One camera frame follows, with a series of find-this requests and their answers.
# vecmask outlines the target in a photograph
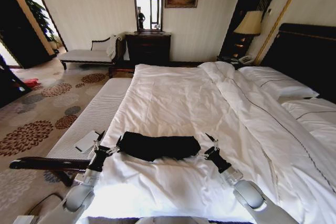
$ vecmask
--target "lamp shade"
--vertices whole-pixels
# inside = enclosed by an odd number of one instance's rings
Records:
[[[260,10],[247,12],[239,26],[234,30],[234,33],[259,35],[261,32],[261,18],[262,11]]]

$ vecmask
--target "black cloth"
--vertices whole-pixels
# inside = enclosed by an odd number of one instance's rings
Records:
[[[201,149],[193,136],[150,137],[128,131],[117,142],[117,146],[121,152],[146,161],[163,156],[180,160],[195,156]]]

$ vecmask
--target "mirror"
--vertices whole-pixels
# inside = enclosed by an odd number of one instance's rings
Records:
[[[134,0],[138,32],[162,31],[162,0]]]

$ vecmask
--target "white duvet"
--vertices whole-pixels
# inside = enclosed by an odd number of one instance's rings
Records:
[[[336,223],[335,158],[271,96],[223,62],[198,68],[137,65],[102,145],[125,131],[195,136],[220,154],[300,223]],[[211,161],[190,157],[146,162],[123,153],[105,161],[86,216],[253,218],[222,184]]]

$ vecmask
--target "white cushion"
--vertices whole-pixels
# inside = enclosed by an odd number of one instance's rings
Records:
[[[116,35],[111,35],[110,39],[109,39],[109,44],[107,46],[107,49],[106,49],[106,53],[107,53],[107,56],[113,60],[116,56],[116,53],[115,53],[115,43],[116,43],[116,39],[117,39],[117,36]]]
[[[121,40],[124,40],[125,39],[125,34],[126,32],[124,33],[119,33],[118,35],[111,35],[111,39],[109,40],[109,44],[108,44],[108,47],[106,49],[106,53],[107,55],[111,58],[111,60],[113,60],[116,56],[116,53],[117,53],[117,50],[115,48],[115,43],[117,42],[117,39],[120,38]]]
[[[106,51],[91,51],[91,50],[71,50],[57,57],[60,60],[77,60],[77,61],[103,61],[111,62]]]
[[[310,87],[269,67],[243,67],[240,71],[246,79],[253,81],[275,100],[280,97],[309,98],[319,94]]]
[[[93,42],[92,43],[92,51],[105,51],[111,43],[111,37],[102,42]]]
[[[334,155],[336,153],[336,104],[312,98],[285,102],[282,106]]]

